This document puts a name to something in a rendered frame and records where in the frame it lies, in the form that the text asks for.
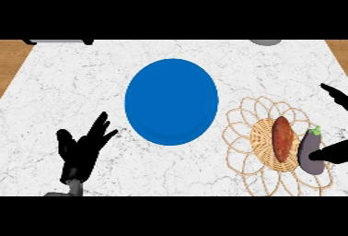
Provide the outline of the purple eggplant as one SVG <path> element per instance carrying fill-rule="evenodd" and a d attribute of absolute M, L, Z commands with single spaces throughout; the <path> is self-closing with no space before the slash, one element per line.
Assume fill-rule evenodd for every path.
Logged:
<path fill-rule="evenodd" d="M 323 161 L 312 160 L 310 154 L 320 149 L 322 144 L 322 127 L 306 131 L 306 135 L 298 147 L 298 161 L 303 170 L 312 175 L 320 175 L 323 173 Z"/>

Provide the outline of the blue plate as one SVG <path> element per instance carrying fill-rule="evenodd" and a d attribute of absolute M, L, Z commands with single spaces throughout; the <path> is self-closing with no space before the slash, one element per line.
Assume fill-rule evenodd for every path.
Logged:
<path fill-rule="evenodd" d="M 199 65 L 164 59 L 135 75 L 126 92 L 126 114 L 141 137 L 163 146 L 194 141 L 219 112 L 219 89 Z"/>

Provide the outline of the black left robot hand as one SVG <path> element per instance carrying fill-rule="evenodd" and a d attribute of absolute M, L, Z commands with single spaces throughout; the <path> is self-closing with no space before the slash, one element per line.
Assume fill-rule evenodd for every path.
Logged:
<path fill-rule="evenodd" d="M 79 140 L 65 129 L 58 131 L 59 155 L 64 160 L 61 182 L 64 184 L 73 180 L 79 180 L 82 183 L 89 180 L 99 151 L 118 133 L 118 130 L 107 133 L 110 124 L 108 113 L 104 112 L 96 118 L 87 135 Z"/>

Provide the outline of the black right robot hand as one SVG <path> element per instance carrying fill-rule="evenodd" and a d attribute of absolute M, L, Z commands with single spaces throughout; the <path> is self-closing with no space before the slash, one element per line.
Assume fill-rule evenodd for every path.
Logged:
<path fill-rule="evenodd" d="M 322 84 L 322 88 L 329 92 L 335 103 L 348 111 L 348 96 L 334 87 Z M 310 154 L 312 160 L 329 161 L 335 164 L 348 162 L 348 140 L 319 149 Z"/>

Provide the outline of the woven wicker placemat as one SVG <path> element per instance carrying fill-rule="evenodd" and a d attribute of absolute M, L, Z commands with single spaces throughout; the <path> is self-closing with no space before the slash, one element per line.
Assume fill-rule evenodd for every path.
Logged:
<path fill-rule="evenodd" d="M 272 127 L 276 119 L 288 118 L 294 131 L 288 159 L 276 158 L 272 144 Z M 266 96 L 245 97 L 236 108 L 226 112 L 228 126 L 222 138 L 228 145 L 226 165 L 241 176 L 245 191 L 251 196 L 275 196 L 285 192 L 301 196 L 313 190 L 319 196 L 334 186 L 332 163 L 323 163 L 323 173 L 309 174 L 301 169 L 298 148 L 306 132 L 320 133 L 306 111 L 285 101 L 273 101 Z"/>

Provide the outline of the brown sweet potato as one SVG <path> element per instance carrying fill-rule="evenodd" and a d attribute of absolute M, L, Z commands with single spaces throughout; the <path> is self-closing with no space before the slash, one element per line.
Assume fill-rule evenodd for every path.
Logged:
<path fill-rule="evenodd" d="M 285 162 L 291 151 L 294 140 L 294 131 L 288 122 L 288 118 L 281 116 L 272 127 L 272 145 L 278 160 Z"/>

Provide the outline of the grey round object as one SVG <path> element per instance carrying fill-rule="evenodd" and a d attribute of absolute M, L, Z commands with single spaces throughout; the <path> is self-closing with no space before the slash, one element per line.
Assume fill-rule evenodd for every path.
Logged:
<path fill-rule="evenodd" d="M 261 46 L 273 46 L 281 43 L 282 40 L 251 40 L 251 42 Z"/>

